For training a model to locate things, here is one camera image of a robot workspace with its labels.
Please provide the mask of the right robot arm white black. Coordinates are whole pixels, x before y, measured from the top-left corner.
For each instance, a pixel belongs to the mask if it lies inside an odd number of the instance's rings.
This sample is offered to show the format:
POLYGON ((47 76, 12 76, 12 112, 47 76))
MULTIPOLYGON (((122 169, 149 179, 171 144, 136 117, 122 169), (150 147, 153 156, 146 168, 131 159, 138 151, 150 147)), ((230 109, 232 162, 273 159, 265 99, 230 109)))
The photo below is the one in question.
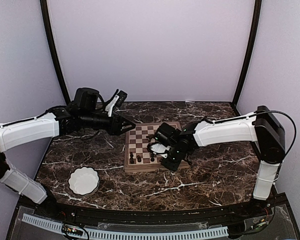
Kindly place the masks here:
POLYGON ((253 190, 253 200, 245 205, 245 213, 256 217, 265 208, 280 167, 292 149, 286 146, 286 133, 282 124, 275 117, 283 115, 281 111, 270 110, 265 105, 254 112, 219 120, 200 121, 187 124, 182 130, 163 123, 154 138, 161 143, 167 154, 163 165, 176 171, 180 161, 198 148, 214 144, 231 142, 256 142, 260 154, 260 164, 253 190))

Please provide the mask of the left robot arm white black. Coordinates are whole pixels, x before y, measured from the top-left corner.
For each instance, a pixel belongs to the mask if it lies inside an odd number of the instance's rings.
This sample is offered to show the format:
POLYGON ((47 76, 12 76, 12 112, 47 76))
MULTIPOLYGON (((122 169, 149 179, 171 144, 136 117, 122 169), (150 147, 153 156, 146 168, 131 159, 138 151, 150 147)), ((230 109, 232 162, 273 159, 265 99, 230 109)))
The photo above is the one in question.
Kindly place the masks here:
POLYGON ((83 129, 104 130, 110 136, 120 136, 135 126, 131 120, 117 113, 67 107, 56 107, 37 117, 0 123, 0 183, 41 205, 41 210, 48 217, 57 218, 61 208, 54 202, 54 195, 17 169, 7 160, 5 153, 32 142, 65 136, 83 129))

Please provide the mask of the wooden chess board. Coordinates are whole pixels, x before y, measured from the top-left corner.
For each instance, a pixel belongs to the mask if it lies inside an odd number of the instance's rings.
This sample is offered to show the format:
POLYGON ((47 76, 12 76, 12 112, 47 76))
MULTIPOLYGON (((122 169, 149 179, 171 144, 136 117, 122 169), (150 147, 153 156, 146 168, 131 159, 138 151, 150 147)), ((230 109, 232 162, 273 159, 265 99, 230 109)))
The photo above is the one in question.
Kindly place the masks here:
POLYGON ((151 162, 151 154, 147 150, 148 144, 153 143, 155 140, 148 140, 146 136, 153 135, 160 125, 160 122, 138 123, 135 129, 130 130, 125 134, 124 171, 126 173, 167 170, 161 164, 161 155, 155 155, 154 162, 151 162), (130 164, 130 152, 133 153, 134 164, 130 164), (137 161, 138 155, 141 156, 141 162, 137 161))

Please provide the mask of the white fluted ceramic bowl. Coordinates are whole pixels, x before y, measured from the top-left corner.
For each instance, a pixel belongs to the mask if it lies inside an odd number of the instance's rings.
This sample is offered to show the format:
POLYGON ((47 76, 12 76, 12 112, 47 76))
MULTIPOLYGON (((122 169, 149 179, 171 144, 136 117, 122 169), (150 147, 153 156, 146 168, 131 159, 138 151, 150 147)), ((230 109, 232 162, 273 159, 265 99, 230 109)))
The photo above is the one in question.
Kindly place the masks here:
POLYGON ((85 196, 95 193, 100 185, 100 177, 91 167, 76 168, 68 179, 69 189, 76 195, 85 196))

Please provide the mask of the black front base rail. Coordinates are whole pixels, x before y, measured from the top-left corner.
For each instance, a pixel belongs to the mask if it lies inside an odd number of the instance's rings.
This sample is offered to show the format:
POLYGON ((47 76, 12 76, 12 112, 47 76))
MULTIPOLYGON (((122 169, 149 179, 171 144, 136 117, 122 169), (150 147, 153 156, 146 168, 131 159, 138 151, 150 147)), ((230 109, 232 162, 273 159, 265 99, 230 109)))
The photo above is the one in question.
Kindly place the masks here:
POLYGON ((245 220, 276 214, 277 208, 283 205, 290 207, 285 193, 272 195, 266 203, 250 200, 226 206, 174 211, 107 210, 57 203, 62 212, 54 219, 79 227, 95 227, 100 223, 151 226, 208 223, 242 231, 245 220))

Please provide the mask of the black left frame post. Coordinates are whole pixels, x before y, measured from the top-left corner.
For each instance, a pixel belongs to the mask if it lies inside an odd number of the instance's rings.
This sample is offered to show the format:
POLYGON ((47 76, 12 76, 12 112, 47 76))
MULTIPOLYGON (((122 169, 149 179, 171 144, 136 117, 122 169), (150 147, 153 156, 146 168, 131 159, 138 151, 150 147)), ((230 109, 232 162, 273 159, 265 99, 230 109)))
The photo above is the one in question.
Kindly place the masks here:
POLYGON ((57 48, 55 45, 53 30, 52 30, 52 24, 50 20, 50 14, 48 9, 48 1, 47 0, 40 0, 40 9, 41 9, 41 15, 43 20, 43 26, 45 30, 46 40, 51 56, 51 60, 53 63, 54 71, 57 77, 58 85, 62 93, 63 100, 66 104, 70 103, 70 95, 66 86, 66 82, 63 76, 61 64, 59 61, 59 56, 57 53, 57 48))

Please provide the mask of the black frame post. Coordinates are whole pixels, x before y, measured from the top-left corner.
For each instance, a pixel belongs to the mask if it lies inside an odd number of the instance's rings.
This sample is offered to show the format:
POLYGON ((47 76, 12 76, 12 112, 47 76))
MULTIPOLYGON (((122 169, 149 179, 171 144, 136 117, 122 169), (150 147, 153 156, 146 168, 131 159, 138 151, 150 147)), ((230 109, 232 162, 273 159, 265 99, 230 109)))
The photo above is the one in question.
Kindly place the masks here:
POLYGON ((55 45, 53 30, 52 30, 52 24, 50 20, 50 14, 48 9, 48 1, 47 0, 40 0, 40 9, 41 9, 41 15, 43 20, 43 26, 45 30, 46 40, 51 56, 51 60, 53 63, 54 71, 57 77, 58 85, 62 93, 63 100, 66 104, 70 103, 70 95, 66 86, 66 82, 63 76, 61 64, 59 61, 59 56, 57 53, 57 48, 55 45))
POLYGON ((259 25, 259 20, 260 20, 260 15, 261 15, 261 9, 262 9, 262 0, 255 0, 246 51, 245 51, 240 75, 238 78, 238 82, 236 85, 236 89, 234 92, 234 96, 230 103, 233 110, 237 113, 238 113, 238 109, 237 109, 238 103, 239 103, 239 100, 240 100, 240 97, 241 97, 241 94, 242 94, 242 91, 244 88, 245 80, 246 80, 246 77, 248 74, 248 70, 249 70, 249 66, 250 66, 250 62, 251 62, 251 58, 252 58, 252 54, 253 54, 253 50, 254 50, 254 46, 255 46, 258 25, 259 25))

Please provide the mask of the black right frame post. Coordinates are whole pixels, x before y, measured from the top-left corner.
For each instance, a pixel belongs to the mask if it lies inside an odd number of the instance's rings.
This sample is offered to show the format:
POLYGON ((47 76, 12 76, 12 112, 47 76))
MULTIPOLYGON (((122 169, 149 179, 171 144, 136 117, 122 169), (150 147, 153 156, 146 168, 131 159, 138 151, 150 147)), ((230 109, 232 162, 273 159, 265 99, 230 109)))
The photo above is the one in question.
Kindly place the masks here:
POLYGON ((246 51, 245 51, 240 75, 238 78, 238 82, 236 85, 236 89, 234 92, 234 96, 230 103, 233 110, 237 113, 238 113, 238 109, 237 109, 238 103, 239 103, 239 100, 240 100, 240 97, 241 97, 241 94, 242 94, 242 91, 244 88, 245 80, 246 80, 246 77, 248 74, 248 70, 249 70, 249 66, 250 66, 250 62, 251 62, 251 58, 252 58, 252 54, 253 54, 253 50, 254 50, 254 46, 255 46, 258 25, 259 25, 259 20, 260 20, 260 15, 261 15, 261 9, 262 9, 262 0, 255 0, 246 51))

